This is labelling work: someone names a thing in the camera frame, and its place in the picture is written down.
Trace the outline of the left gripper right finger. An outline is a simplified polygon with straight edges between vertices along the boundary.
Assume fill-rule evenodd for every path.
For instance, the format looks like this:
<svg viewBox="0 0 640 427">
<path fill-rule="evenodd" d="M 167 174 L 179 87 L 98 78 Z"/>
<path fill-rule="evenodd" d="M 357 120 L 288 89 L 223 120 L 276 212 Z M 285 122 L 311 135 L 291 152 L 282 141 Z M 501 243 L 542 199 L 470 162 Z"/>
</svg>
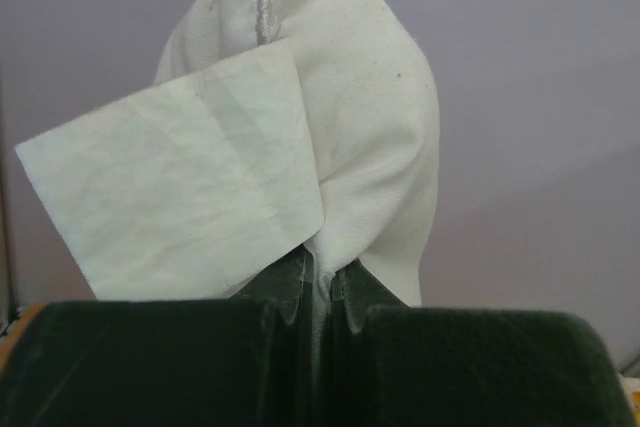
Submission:
<svg viewBox="0 0 640 427">
<path fill-rule="evenodd" d="M 410 307 L 361 264 L 331 283 L 329 426 L 631 426 L 608 351 L 560 312 Z"/>
</svg>

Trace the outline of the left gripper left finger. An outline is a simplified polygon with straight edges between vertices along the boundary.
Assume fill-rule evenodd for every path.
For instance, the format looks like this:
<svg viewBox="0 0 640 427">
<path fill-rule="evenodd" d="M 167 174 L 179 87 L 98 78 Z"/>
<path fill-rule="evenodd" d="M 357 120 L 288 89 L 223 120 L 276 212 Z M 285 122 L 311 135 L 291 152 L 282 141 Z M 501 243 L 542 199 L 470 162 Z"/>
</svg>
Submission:
<svg viewBox="0 0 640 427">
<path fill-rule="evenodd" d="M 60 302 L 1 372 L 5 426 L 307 426 L 313 262 L 297 248 L 228 299 Z"/>
</svg>

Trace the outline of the white pillow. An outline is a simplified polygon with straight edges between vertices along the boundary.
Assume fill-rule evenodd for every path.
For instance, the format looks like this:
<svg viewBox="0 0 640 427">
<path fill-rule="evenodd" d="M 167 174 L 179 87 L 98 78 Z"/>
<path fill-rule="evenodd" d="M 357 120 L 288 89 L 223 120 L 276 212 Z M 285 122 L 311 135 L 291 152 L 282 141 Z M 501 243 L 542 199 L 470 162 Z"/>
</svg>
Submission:
<svg viewBox="0 0 640 427">
<path fill-rule="evenodd" d="M 164 82 L 286 40 L 324 208 L 308 242 L 323 280 L 359 260 L 404 303 L 436 210 L 439 107 L 431 69 L 384 0 L 195 0 L 171 34 Z"/>
</svg>

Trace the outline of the white plastic bin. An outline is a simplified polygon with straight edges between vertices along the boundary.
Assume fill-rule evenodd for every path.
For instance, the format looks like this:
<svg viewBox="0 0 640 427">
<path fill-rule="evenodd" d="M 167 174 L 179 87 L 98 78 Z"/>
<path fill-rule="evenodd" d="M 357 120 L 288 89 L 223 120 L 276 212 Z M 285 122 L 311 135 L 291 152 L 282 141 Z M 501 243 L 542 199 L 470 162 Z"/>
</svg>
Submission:
<svg viewBox="0 0 640 427">
<path fill-rule="evenodd" d="M 624 395 L 630 405 L 635 405 L 639 402 L 640 395 L 640 380 L 634 377 L 625 377 L 621 374 L 618 375 L 621 387 Z"/>
</svg>

